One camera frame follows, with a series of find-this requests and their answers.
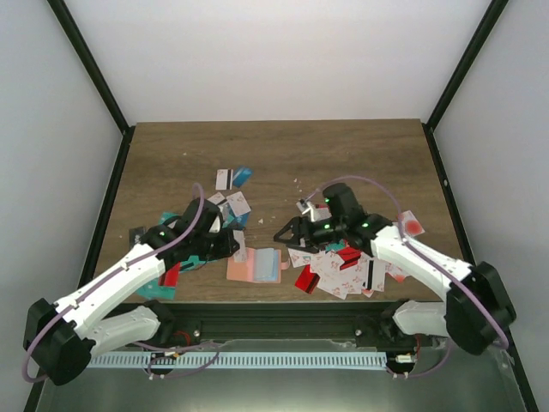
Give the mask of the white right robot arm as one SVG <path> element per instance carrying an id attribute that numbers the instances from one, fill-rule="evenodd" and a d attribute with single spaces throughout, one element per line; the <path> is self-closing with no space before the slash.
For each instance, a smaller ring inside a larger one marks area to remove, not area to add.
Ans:
<path id="1" fill-rule="evenodd" d="M 509 347 L 508 330 L 516 321 L 516 310 L 494 266 L 448 257 L 409 237 L 401 221 L 366 212 L 341 179 L 321 186 L 318 192 L 330 216 L 316 217 L 310 200 L 301 199 L 301 214 L 274 235 L 275 242 L 314 252 L 343 240 L 370 258 L 395 265 L 439 298 L 437 302 L 401 304 L 381 324 L 386 343 L 399 346 L 411 335 L 422 334 L 448 337 L 473 355 L 492 345 Z"/>

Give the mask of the pink leather card holder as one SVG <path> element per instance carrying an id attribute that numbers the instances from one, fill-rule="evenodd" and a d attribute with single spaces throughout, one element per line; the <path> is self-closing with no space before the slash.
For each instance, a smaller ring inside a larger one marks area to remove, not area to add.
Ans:
<path id="1" fill-rule="evenodd" d="M 290 266 L 291 260 L 284 261 L 281 250 L 246 248 L 227 260 L 226 279 L 256 284 L 280 283 L 282 271 Z"/>

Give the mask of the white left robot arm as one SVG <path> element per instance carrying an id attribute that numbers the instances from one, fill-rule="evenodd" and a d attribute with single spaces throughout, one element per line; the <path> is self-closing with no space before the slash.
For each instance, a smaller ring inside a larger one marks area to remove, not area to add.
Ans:
<path id="1" fill-rule="evenodd" d="M 158 302 L 115 317 L 111 311 L 191 257 L 219 260 L 238 249 L 220 208 L 203 198 L 193 200 L 182 215 L 149 228 L 125 256 L 90 283 L 53 303 L 35 301 L 28 309 L 23 337 L 26 359 L 39 366 L 42 379 L 65 385 L 92 359 L 115 348 L 145 341 L 168 345 L 176 327 Z"/>

